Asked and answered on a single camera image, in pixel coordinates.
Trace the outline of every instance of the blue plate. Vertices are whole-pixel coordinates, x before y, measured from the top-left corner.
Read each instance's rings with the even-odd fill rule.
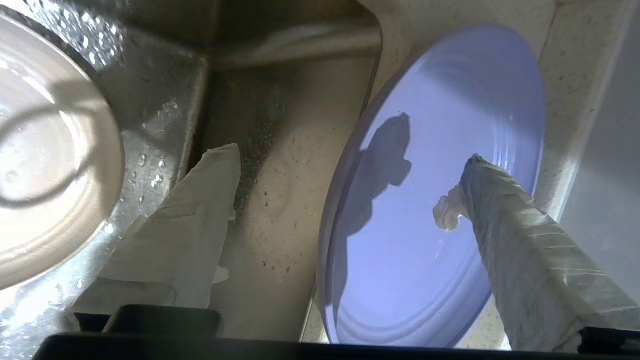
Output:
[[[540,72],[501,26],[459,31],[391,79],[348,142],[325,204],[317,286],[332,343],[452,347],[491,294],[472,224],[433,207],[475,153],[533,193]]]

